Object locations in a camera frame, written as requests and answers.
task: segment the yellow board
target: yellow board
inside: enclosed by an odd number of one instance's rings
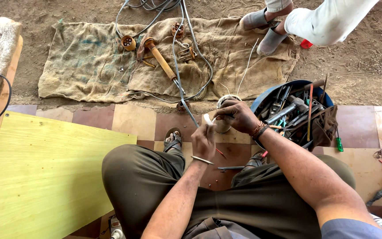
[[[113,209],[101,179],[127,133],[6,111],[0,129],[0,238],[61,239]]]

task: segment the white trousers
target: white trousers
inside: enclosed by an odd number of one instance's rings
[[[268,12],[278,12],[292,0],[265,0]],[[285,31],[317,46],[342,42],[379,0],[325,0],[315,10],[294,9],[285,19]]]

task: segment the green screwdriver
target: green screwdriver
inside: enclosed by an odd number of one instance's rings
[[[340,138],[340,135],[338,135],[338,128],[337,128],[337,138],[336,138],[336,140],[337,140],[337,149],[338,149],[338,151],[343,152],[344,151],[343,144],[341,144],[341,138]]]

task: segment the hand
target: hand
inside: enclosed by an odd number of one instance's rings
[[[260,120],[243,101],[228,98],[215,114],[216,120],[225,120],[241,133],[252,134],[260,124]]]
[[[204,160],[212,160],[216,153],[216,125],[202,125],[192,135],[193,155]]]

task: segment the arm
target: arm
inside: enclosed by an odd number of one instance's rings
[[[248,134],[260,123],[244,102],[236,100],[225,101],[215,117]],[[316,156],[271,129],[258,139],[294,190],[315,210],[320,227],[337,218],[359,220],[379,227],[358,193]]]
[[[193,155],[212,160],[215,155],[215,125],[202,125],[191,136]],[[208,164],[193,160],[187,171],[163,198],[151,216],[142,239],[169,239],[182,237],[191,217],[198,185]]]

